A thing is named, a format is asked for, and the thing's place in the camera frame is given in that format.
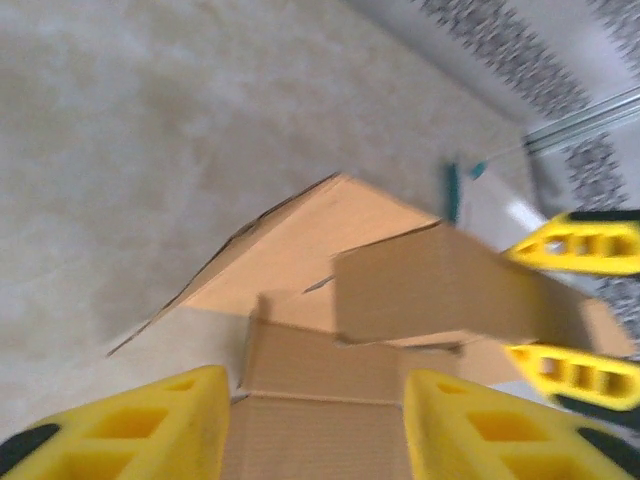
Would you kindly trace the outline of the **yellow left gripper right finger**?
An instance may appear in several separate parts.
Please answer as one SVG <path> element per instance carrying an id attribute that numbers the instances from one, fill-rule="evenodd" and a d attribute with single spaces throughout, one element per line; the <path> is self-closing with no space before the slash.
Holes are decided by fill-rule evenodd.
<path id="1" fill-rule="evenodd" d="M 415 479 L 632 479 L 635 449 L 603 425 L 429 369 L 407 374 Z"/>

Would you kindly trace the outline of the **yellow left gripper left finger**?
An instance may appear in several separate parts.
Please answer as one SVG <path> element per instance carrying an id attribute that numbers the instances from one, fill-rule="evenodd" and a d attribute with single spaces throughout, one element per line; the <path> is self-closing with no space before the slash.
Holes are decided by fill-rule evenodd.
<path id="1" fill-rule="evenodd" d="M 230 424 L 208 365 L 42 418 L 1 444 L 4 479 L 218 479 Z"/>

